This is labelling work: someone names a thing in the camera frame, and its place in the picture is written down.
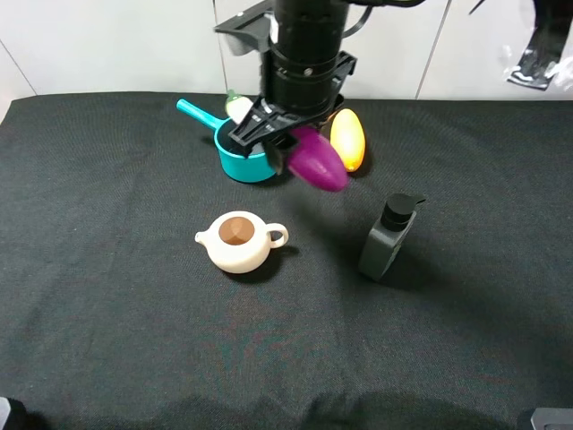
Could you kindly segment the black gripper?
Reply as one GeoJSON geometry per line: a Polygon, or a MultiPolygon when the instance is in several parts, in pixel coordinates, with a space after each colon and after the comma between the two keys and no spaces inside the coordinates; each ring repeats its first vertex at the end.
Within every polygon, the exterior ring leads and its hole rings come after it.
{"type": "Polygon", "coordinates": [[[228,98],[228,116],[235,124],[228,133],[232,150],[245,158],[266,143],[266,157],[277,175],[284,170],[283,154],[274,143],[302,125],[321,124],[341,109],[340,94],[357,59],[338,52],[320,64],[299,64],[275,47],[261,55],[261,95],[228,98]]]}

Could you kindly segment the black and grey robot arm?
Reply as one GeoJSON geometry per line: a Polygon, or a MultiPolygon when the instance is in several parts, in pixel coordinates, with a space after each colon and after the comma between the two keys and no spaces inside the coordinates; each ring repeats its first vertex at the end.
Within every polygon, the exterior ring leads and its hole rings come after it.
{"type": "Polygon", "coordinates": [[[238,153],[248,157],[261,145],[269,165],[280,173],[297,144],[295,129],[324,125],[344,102],[340,91],[356,59],[343,51],[343,39],[358,32],[382,1],[362,1],[365,11],[345,27],[348,1],[261,1],[215,27],[243,55],[261,57],[260,94],[244,120],[230,132],[238,153]]]}

